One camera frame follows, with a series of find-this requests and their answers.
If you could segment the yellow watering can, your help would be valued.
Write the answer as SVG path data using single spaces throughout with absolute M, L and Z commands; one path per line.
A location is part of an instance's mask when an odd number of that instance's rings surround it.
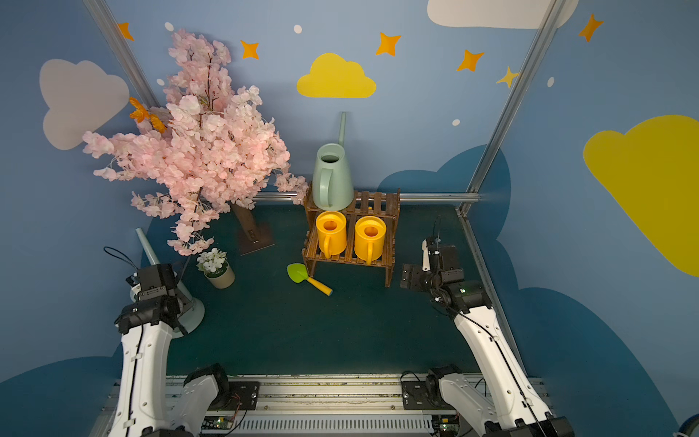
M 354 252 L 359 260 L 371 265 L 383 253 L 387 226 L 376 216 L 360 218 L 354 228 Z
M 338 211 L 325 211 L 316 218 L 318 242 L 324 258 L 342 254 L 347 249 L 347 220 Z

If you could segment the brown wooden slatted shelf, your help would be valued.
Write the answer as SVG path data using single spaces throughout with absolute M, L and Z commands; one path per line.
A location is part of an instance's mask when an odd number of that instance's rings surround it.
M 319 262 L 357 266 L 365 264 L 358 259 L 354 252 L 354 228 L 359 219 L 367 216 L 376 216 L 385 222 L 387 235 L 384 240 L 382 256 L 369 267 L 385 269 L 385 287 L 389 288 L 395 266 L 395 239 L 400 218 L 400 190 L 395 193 L 355 190 L 354 194 L 355 202 L 349 204 L 349 207 L 341 211 L 347 220 L 347 231 L 349 232 L 347 236 L 348 247 L 342 254 L 326 259 L 321 253 L 318 232 L 315 227 L 316 218 L 322 213 L 322 210 L 315 205 L 312 198 L 312 189 L 309 188 L 303 202 L 309 225 L 309 231 L 306 234 L 304 247 L 301 251 L 303 262 L 311 277 L 314 276 Z

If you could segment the small mint green watering can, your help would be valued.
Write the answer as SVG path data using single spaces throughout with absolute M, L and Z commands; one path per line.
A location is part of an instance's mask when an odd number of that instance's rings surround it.
M 346 113 L 340 116 L 340 134 L 336 143 L 321 146 L 317 152 L 312 179 L 315 205 L 325 211 L 340 211 L 355 200 L 349 160 L 343 147 Z

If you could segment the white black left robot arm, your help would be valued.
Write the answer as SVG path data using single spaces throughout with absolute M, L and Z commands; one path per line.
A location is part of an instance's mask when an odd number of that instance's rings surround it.
M 180 323 L 178 280 L 169 264 L 137 271 L 141 291 L 123 308 L 115 325 L 121 334 L 123 367 L 111 436 L 198 436 L 207 411 L 229 404 L 232 392 L 224 368 L 215 363 L 193 371 L 172 411 L 165 389 L 167 356 Z

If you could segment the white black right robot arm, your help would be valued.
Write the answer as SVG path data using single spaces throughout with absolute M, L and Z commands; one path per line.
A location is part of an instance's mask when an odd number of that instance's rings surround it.
M 454 246 L 422 242 L 422 263 L 405 264 L 400 285 L 442 306 L 468 343 L 490 391 L 486 397 L 454 366 L 436 368 L 428 391 L 453 407 L 478 436 L 573 436 L 552 413 L 514 357 L 482 282 L 468 282 Z

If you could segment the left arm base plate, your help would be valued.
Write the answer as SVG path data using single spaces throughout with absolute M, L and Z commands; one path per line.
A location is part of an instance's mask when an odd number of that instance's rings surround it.
M 229 394 L 224 397 L 225 403 L 219 411 L 255 411 L 260 397 L 260 382 L 231 381 Z

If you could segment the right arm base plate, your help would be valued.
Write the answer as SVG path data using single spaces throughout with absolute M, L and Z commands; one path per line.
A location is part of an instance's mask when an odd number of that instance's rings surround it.
M 403 381 L 403 409 L 406 411 L 452 411 L 453 407 L 444 402 L 437 394 L 431 394 L 426 382 Z

